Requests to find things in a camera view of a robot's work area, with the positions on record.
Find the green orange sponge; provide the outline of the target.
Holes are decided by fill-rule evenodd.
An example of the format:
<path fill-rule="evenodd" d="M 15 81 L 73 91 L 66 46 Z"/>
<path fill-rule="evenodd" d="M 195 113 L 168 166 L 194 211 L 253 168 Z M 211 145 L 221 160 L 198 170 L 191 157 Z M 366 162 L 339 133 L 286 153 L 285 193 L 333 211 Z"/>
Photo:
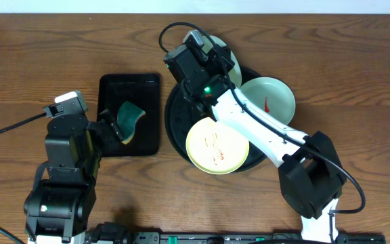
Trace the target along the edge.
<path fill-rule="evenodd" d="M 123 138 L 121 139 L 123 144 L 128 144 L 133 139 L 136 124 L 145 114 L 144 110 L 129 101 L 121 105 L 117 113 L 116 122 L 123 133 Z"/>

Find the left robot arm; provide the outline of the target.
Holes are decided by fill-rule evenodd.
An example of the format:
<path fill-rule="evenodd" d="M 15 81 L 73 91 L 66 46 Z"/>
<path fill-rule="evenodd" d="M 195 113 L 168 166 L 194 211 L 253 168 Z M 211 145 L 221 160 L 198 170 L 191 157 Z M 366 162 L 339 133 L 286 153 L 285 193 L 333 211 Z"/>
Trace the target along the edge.
<path fill-rule="evenodd" d="M 24 203 L 29 243 L 83 243 L 96 200 L 95 185 L 102 151 L 122 142 L 123 131 L 108 110 L 89 121 L 80 98 L 44 108 L 47 161 L 36 170 Z"/>

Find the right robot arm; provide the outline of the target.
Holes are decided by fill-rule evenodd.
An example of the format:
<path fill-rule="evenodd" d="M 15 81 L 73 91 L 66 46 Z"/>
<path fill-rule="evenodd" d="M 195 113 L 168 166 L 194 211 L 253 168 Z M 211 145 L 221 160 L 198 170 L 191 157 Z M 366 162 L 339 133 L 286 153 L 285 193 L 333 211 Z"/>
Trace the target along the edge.
<path fill-rule="evenodd" d="M 184 99 L 202 114 L 186 136 L 191 162 L 210 174 L 228 174 L 257 147 L 278 168 L 282 196 L 301 216 L 303 239 L 334 241 L 347 179 L 328 136 L 289 126 L 295 112 L 289 87 L 240 66 L 220 39 L 185 39 L 164 61 Z"/>

